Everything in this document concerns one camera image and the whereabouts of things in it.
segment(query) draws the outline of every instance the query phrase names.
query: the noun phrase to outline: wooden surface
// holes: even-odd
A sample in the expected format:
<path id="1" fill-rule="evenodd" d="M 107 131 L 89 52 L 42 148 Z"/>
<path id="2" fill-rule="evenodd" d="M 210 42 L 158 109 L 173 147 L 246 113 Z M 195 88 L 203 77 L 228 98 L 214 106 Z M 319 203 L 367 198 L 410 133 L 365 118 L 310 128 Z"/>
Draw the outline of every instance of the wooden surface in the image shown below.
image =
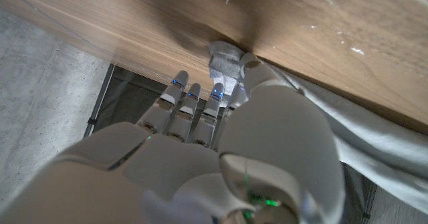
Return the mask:
<path id="1" fill-rule="evenodd" d="M 204 93 L 213 85 L 208 43 L 239 43 L 383 116 L 397 115 L 391 119 L 399 124 L 428 130 L 428 0 L 0 0 L 0 6 L 164 84 L 187 70 Z"/>

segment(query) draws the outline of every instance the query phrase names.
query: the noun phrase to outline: green led light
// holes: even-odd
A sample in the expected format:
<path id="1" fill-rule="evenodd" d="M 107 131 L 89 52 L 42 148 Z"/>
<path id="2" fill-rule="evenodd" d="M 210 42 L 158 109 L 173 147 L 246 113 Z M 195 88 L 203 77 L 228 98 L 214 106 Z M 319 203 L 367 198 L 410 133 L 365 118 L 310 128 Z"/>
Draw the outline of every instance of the green led light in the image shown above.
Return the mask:
<path id="1" fill-rule="evenodd" d="M 266 200 L 266 205 L 271 205 L 272 207 L 277 207 L 278 204 L 275 201 Z"/>

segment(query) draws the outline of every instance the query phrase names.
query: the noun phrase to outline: gray cloth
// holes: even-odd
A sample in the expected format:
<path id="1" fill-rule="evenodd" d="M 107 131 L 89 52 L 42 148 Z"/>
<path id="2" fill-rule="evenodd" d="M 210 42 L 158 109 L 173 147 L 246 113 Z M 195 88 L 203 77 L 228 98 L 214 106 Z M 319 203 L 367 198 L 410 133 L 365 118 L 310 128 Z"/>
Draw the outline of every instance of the gray cloth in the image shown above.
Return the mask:
<path id="1" fill-rule="evenodd" d="M 428 214 L 428 136 L 385 120 L 275 66 L 271 68 L 284 85 L 303 91 L 325 113 L 340 161 Z"/>

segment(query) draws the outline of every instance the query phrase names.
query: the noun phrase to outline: robotic hand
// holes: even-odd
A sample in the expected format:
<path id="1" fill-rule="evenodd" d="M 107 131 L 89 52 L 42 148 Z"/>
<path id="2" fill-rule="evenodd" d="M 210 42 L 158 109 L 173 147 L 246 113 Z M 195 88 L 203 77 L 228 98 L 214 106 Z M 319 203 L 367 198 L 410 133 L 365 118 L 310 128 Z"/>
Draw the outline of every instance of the robotic hand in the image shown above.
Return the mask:
<path id="1" fill-rule="evenodd" d="M 241 66 L 217 136 L 221 84 L 191 138 L 198 84 L 165 130 L 187 84 L 181 71 L 135 125 L 57 155 L 0 223 L 338 223 L 344 181 L 323 114 L 254 55 Z"/>

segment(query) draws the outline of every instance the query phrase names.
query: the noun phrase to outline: black metal frame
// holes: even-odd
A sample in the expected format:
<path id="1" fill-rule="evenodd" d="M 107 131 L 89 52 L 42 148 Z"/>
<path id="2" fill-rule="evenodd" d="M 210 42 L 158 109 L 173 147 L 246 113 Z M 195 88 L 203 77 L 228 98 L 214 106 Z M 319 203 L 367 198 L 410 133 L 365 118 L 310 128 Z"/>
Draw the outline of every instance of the black metal frame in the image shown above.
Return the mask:
<path id="1" fill-rule="evenodd" d="M 116 66 L 114 64 L 110 64 L 108 66 L 106 77 L 104 78 L 104 81 L 102 82 L 100 93 L 98 94 L 98 97 L 97 97 L 96 102 L 95 102 L 94 110 L 92 111 L 91 117 L 89 117 L 88 126 L 86 127 L 85 134 L 83 135 L 84 138 L 88 137 L 92 133 L 92 128 L 96 124 L 98 113 L 99 113 L 100 107 L 101 107 L 101 103 L 102 103 L 102 101 L 106 95 L 107 88 L 108 88 L 108 85 L 110 83 L 110 80 L 112 79 L 112 75 L 113 75 L 113 71 L 114 71 L 115 67 Z"/>

